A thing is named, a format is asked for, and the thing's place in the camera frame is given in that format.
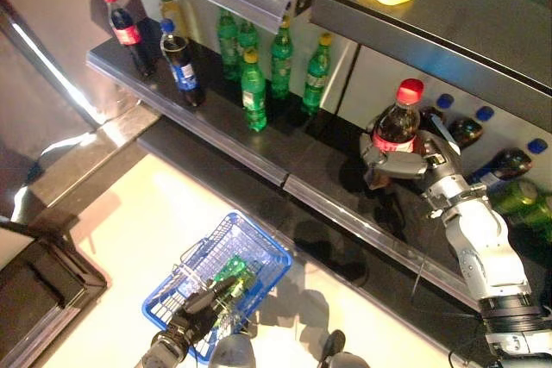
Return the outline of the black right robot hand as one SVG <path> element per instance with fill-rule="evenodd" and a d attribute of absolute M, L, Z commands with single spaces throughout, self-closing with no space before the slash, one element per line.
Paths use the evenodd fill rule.
<path fill-rule="evenodd" d="M 369 133 L 361 134 L 360 156 L 371 190 L 382 189 L 394 179 L 414 180 L 426 189 L 441 178 L 461 172 L 461 151 L 437 115 L 424 116 L 410 152 L 383 151 Z"/>

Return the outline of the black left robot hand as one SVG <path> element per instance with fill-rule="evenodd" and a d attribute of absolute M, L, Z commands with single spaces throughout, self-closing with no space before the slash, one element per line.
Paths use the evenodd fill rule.
<path fill-rule="evenodd" d="M 185 303 L 173 313 L 167 325 L 167 332 L 182 348 L 183 353 L 199 342 L 215 325 L 220 308 L 223 308 L 223 296 L 229 293 L 237 277 L 230 276 L 216 281 L 206 290 L 190 295 Z"/>

